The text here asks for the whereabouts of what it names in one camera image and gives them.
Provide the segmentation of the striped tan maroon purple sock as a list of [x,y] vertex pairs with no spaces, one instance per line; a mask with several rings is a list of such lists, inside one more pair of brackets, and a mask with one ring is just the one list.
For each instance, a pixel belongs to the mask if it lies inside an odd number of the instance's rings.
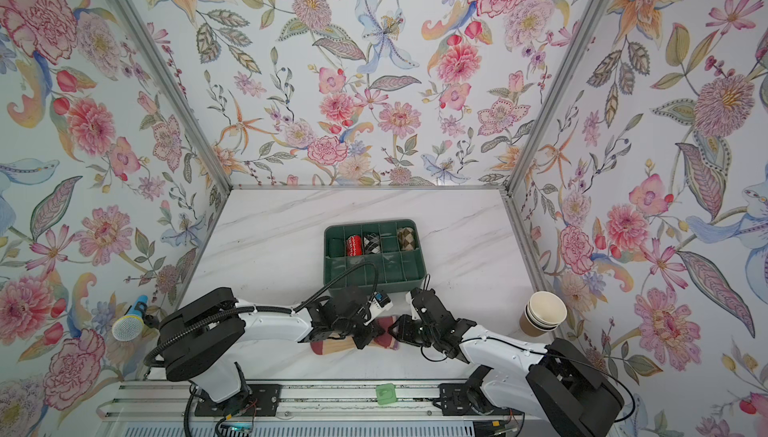
[[[395,317],[389,316],[379,318],[377,323],[382,327],[384,333],[375,337],[366,348],[380,348],[386,350],[397,350],[399,343],[388,333],[389,328],[395,323]],[[347,350],[357,350],[355,341],[351,337],[343,340],[329,339],[322,342],[312,342],[310,348],[315,355],[330,355]]]

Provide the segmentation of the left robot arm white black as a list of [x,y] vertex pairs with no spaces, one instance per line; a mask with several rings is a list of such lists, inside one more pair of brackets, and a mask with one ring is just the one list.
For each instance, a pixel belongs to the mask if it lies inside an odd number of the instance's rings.
[[294,308],[255,305],[219,287],[158,324],[156,347],[144,365],[162,368],[171,382],[188,381],[202,399],[222,407],[243,404],[251,391],[239,363],[228,351],[244,342],[298,344],[350,338],[365,348],[384,333],[376,319],[392,307],[378,290],[348,287],[336,296],[319,293]]

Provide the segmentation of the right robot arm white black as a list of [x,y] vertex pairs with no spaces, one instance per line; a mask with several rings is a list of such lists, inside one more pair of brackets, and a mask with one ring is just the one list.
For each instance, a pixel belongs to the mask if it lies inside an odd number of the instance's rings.
[[593,366],[571,343],[549,344],[503,336],[449,312],[434,290],[416,288],[411,311],[388,332],[400,343],[430,348],[473,367],[462,384],[443,384],[444,414],[547,419],[560,436],[605,436],[618,423],[625,401],[610,374]]

